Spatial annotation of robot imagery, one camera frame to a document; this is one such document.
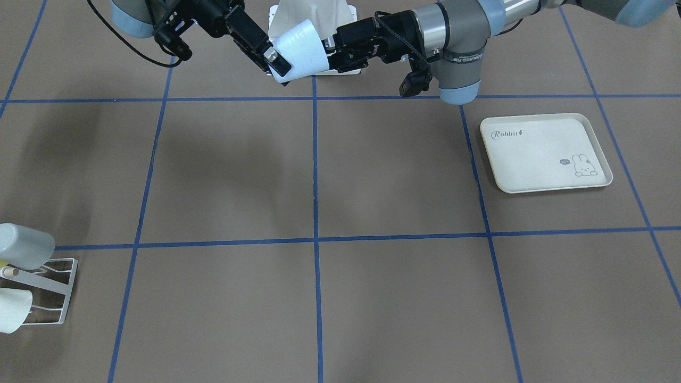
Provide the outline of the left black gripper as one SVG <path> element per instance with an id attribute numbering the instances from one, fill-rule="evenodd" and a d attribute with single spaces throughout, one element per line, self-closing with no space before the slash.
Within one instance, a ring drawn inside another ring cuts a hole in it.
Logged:
<path id="1" fill-rule="evenodd" d="M 413 11 L 376 11 L 372 18 L 338 27 L 335 34 L 322 40 L 322 46 L 326 50 L 369 49 L 369 54 L 336 51 L 329 55 L 330 70 L 338 73 L 362 70 L 374 57 L 389 64 L 407 55 L 413 61 L 426 63 L 423 36 Z"/>

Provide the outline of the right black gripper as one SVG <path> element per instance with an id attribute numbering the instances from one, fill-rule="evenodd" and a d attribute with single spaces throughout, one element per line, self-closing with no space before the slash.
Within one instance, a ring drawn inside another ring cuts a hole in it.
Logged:
<path id="1" fill-rule="evenodd" d="M 211 37 L 231 36 L 246 53 L 263 54 L 264 72 L 284 78 L 292 69 L 274 47 L 267 34 L 246 13 L 243 1 L 190 1 L 190 14 Z"/>

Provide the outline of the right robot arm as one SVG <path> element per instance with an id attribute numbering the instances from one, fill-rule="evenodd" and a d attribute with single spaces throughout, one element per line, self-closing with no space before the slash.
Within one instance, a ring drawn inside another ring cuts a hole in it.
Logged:
<path id="1" fill-rule="evenodd" d="M 245 11 L 243 1 L 112 1 L 114 24 L 129 36 L 153 38 L 178 62 L 192 58 L 181 39 L 198 25 L 209 36 L 230 36 L 234 44 L 265 73 L 285 76 L 292 64 L 275 49 L 268 35 Z"/>

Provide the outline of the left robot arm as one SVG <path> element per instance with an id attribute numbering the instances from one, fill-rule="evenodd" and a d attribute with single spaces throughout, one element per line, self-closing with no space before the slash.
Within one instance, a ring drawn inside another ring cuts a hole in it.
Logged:
<path id="1" fill-rule="evenodd" d="M 395 14 L 375 12 L 336 29 L 323 41 L 330 68 L 344 73 L 367 67 L 378 57 L 394 63 L 406 57 L 411 71 L 400 85 L 413 97 L 438 83 L 440 98 L 461 106 L 477 97 L 481 61 L 492 37 L 565 1 L 440 1 Z"/>

